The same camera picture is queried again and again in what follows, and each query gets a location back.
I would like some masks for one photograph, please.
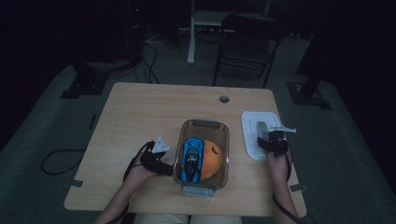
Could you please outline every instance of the orange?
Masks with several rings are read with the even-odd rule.
[[[222,151],[214,142],[204,140],[204,160],[202,163],[201,180],[214,175],[222,164]]]

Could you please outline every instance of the chair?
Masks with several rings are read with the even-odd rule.
[[[276,19],[239,13],[226,16],[220,27],[220,43],[213,86],[216,86],[218,71],[223,63],[260,69],[259,77],[268,65],[262,84],[265,88],[276,56],[276,49],[285,35],[284,23]]]

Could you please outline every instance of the white object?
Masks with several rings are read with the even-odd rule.
[[[269,132],[275,131],[275,127],[280,128],[283,126],[277,115],[272,112],[245,111],[242,113],[242,131],[247,154],[254,160],[265,161],[267,157],[257,142],[259,135],[262,136],[262,133],[258,133],[258,128],[265,129],[265,126],[262,126],[263,123],[260,121],[263,121],[267,128],[270,127],[268,128]]]
[[[167,150],[169,150],[169,146],[165,144],[165,142],[161,137],[158,137],[157,141],[154,144],[154,148],[152,149],[152,152],[153,153],[165,152]]]

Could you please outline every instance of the metal stand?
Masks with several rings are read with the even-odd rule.
[[[329,101],[321,95],[318,84],[320,80],[309,77],[305,83],[287,82],[288,89],[296,105],[318,105],[322,110],[332,110]]]
[[[94,72],[86,63],[73,63],[77,75],[61,99],[77,99],[80,95],[101,95],[108,73]]]

